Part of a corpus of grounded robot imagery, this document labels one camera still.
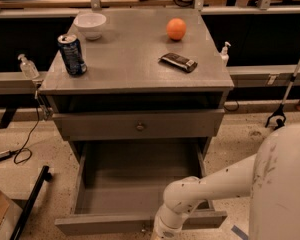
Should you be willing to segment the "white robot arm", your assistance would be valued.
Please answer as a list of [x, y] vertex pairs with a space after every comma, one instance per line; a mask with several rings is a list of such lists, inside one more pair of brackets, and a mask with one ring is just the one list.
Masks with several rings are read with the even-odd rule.
[[300, 240], [300, 123], [272, 132], [256, 154], [204, 178], [170, 183], [153, 234], [172, 240], [206, 200], [248, 197], [248, 240]]

